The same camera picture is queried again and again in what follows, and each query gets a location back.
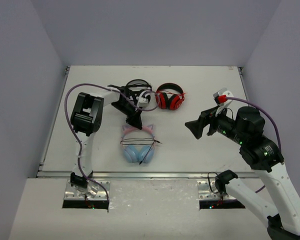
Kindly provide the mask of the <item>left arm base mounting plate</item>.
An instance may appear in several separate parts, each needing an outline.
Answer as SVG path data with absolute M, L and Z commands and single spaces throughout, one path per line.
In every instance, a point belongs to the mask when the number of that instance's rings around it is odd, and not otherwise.
M 72 185 L 70 180 L 67 181 L 64 192 L 64 200 L 76 201 L 84 200 L 85 197 L 90 201 L 106 201 L 107 195 L 106 191 L 110 193 L 110 182 L 104 182 L 104 188 L 101 188 L 95 183 L 88 183 L 87 188 L 82 188 L 76 185 Z

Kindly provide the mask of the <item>pink blue cat-ear headphones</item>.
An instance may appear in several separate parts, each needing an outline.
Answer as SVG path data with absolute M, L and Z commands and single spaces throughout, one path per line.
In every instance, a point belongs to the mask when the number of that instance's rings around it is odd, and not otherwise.
M 129 137 L 132 133 L 144 133 L 146 137 Z M 156 145 L 160 142 L 155 138 L 154 125 L 143 126 L 137 129 L 130 125 L 122 126 L 120 139 L 122 153 L 128 163 L 148 164 L 155 153 Z

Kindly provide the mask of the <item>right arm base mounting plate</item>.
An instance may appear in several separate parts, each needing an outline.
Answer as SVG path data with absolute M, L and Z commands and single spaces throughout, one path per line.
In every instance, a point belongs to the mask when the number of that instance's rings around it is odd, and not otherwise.
M 217 193 L 215 181 L 209 182 L 207 179 L 200 179 L 197 181 L 197 190 L 199 200 L 218 201 L 221 195 Z

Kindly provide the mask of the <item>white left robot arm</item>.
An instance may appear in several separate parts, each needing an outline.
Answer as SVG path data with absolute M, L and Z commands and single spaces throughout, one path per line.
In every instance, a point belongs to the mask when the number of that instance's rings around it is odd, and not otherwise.
M 98 93 L 80 92 L 71 114 L 68 114 L 68 98 L 70 93 L 78 87 L 91 86 L 101 89 Z M 111 105 L 126 116 L 126 123 L 137 129 L 142 128 L 141 113 L 150 102 L 149 90 L 141 93 L 132 91 L 139 84 L 126 86 L 108 85 L 106 87 L 82 83 L 72 87 L 64 100 L 64 112 L 68 126 L 73 134 L 78 150 L 76 162 L 70 174 L 70 183 L 73 186 L 86 190 L 89 183 L 101 186 L 92 179 L 92 146 L 94 137 L 100 129 L 104 107 Z

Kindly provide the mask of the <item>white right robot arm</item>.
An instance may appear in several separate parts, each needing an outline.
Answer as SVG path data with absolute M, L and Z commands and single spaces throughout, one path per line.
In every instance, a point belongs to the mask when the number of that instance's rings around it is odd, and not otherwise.
M 202 137 L 208 126 L 208 136 L 218 132 L 237 143 L 239 154 L 262 181 L 272 202 L 252 191 L 231 170 L 215 177 L 217 191 L 243 204 L 261 221 L 272 240 L 300 240 L 300 197 L 288 175 L 281 150 L 263 134 L 265 120 L 259 110 L 244 106 L 231 119 L 214 107 L 184 125 L 196 139 Z

